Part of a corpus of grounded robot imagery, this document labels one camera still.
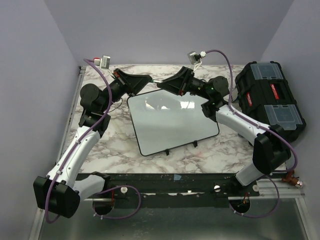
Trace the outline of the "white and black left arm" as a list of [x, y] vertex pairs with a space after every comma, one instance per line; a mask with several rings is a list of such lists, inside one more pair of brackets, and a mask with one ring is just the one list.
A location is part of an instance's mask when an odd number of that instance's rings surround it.
[[137, 95], [152, 82], [149, 75], [128, 74], [118, 68], [112, 77], [113, 81], [103, 90], [93, 83], [81, 88], [79, 96], [83, 111], [71, 144], [52, 170], [33, 182], [37, 206], [45, 211], [48, 222], [51, 222], [49, 213], [71, 218], [81, 201], [95, 194], [101, 198], [110, 194], [111, 185], [107, 182], [110, 176], [107, 174], [95, 171], [85, 179], [77, 180], [78, 173], [108, 128], [112, 104], [123, 95]]

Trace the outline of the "green capped whiteboard marker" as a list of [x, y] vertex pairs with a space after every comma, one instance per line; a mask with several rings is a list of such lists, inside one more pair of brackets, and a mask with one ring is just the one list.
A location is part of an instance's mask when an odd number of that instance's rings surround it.
[[162, 82], [163, 82], [162, 80], [156, 80], [156, 79], [152, 80], [152, 83], [154, 83], [154, 84], [160, 84]]

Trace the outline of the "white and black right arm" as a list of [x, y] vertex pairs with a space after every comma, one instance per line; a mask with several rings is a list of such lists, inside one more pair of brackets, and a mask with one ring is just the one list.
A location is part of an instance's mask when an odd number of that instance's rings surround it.
[[190, 93], [206, 99], [201, 105], [203, 114], [212, 121], [225, 125], [244, 137], [253, 146], [252, 162], [238, 171], [230, 183], [230, 191], [241, 196], [248, 185], [276, 170], [291, 157], [291, 150], [283, 142], [284, 129], [270, 126], [239, 112], [224, 100], [229, 83], [223, 76], [209, 81], [198, 79], [192, 69], [182, 67], [175, 75], [158, 82], [157, 87], [177, 96]]

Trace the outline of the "white whiteboard black frame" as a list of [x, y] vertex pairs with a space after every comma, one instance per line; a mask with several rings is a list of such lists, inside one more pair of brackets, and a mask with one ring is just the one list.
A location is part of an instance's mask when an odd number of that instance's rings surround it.
[[154, 90], [127, 99], [140, 154], [144, 157], [215, 137], [216, 122], [205, 117], [201, 105], [207, 100], [190, 93], [174, 95]]

